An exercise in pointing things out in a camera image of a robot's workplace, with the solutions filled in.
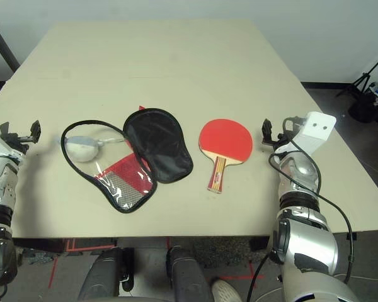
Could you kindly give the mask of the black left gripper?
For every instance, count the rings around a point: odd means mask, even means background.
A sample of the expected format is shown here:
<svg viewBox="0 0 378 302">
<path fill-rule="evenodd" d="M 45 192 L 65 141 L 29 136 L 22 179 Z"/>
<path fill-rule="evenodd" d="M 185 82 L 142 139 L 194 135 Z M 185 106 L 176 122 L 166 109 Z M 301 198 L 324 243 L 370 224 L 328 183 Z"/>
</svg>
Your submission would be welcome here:
<svg viewBox="0 0 378 302">
<path fill-rule="evenodd" d="M 6 136 L 6 143 L 14 150 L 26 154 L 29 149 L 29 143 L 37 143 L 40 138 L 40 122 L 36 120 L 30 128 L 29 137 L 19 137 L 17 133 L 10 133 Z"/>
</svg>

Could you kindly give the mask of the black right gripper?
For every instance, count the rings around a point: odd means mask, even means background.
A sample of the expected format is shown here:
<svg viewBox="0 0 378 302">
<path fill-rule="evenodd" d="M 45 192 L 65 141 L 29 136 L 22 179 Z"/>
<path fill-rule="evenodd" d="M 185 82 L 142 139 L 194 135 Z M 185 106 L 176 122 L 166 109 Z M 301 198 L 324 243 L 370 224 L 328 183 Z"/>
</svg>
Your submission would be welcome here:
<svg viewBox="0 0 378 302">
<path fill-rule="evenodd" d="M 290 142 L 290 137 L 286 133 L 279 133 L 276 140 L 272 138 L 272 124 L 268 119 L 264 120 L 261 131 L 263 135 L 262 144 L 269 145 L 274 150 L 277 150 Z"/>
</svg>

